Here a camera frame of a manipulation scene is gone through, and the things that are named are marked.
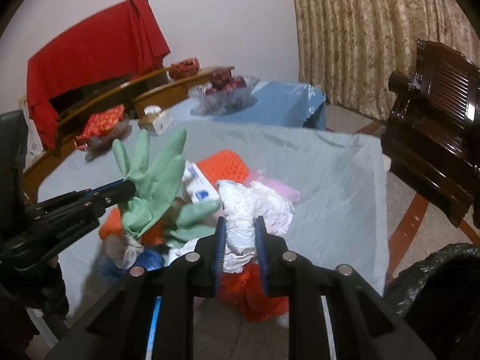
fruit bowl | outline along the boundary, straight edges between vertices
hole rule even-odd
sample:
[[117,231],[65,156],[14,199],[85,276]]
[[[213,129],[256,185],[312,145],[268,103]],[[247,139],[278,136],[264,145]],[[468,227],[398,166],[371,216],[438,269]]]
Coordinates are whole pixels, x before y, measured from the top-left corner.
[[243,79],[245,87],[231,88],[226,85],[224,89],[218,90],[212,89],[212,83],[209,82],[190,88],[188,96],[198,100],[198,105],[190,113],[198,116],[227,115],[251,107],[257,102],[251,92],[260,80],[253,76],[243,76]]

blue tablecloth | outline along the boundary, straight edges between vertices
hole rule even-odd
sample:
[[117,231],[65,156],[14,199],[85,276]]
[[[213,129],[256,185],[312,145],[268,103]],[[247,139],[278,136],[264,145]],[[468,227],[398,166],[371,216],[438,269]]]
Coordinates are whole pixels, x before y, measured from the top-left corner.
[[253,123],[325,130],[325,94],[309,84],[278,81],[260,82],[252,92],[258,102],[230,115],[191,115],[197,100],[188,98],[170,108],[174,120],[214,120],[225,123]]

brown floor stripe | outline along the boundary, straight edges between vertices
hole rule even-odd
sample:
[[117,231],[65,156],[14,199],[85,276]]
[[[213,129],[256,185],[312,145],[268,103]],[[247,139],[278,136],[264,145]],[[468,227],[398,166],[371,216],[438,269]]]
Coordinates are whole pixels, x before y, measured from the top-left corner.
[[366,135],[372,135],[374,132],[382,128],[383,125],[380,124],[379,122],[372,122],[370,124],[367,124],[366,126],[362,127],[360,130],[356,131],[356,134],[366,134]]
[[402,261],[413,239],[417,235],[420,224],[428,207],[428,200],[415,194],[410,207],[403,215],[397,229],[388,240],[388,249],[390,250],[390,264],[388,265],[388,274],[393,275],[395,269]]
[[472,241],[472,244],[480,246],[480,237],[465,220],[460,222],[458,228]]

black glove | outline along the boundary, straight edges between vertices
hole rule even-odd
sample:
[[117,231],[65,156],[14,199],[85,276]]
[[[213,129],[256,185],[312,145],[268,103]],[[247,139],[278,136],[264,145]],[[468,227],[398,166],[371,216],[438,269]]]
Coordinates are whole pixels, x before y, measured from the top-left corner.
[[58,257],[50,261],[41,277],[25,278],[14,273],[2,282],[3,287],[24,307],[42,309],[65,319],[68,299]]

curtain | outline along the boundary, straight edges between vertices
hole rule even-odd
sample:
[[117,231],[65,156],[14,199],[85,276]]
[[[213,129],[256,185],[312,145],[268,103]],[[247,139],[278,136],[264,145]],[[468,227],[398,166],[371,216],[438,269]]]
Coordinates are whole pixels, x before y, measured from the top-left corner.
[[480,62],[480,41],[455,0],[295,0],[299,80],[333,104],[387,119],[390,73],[414,72],[417,38]]

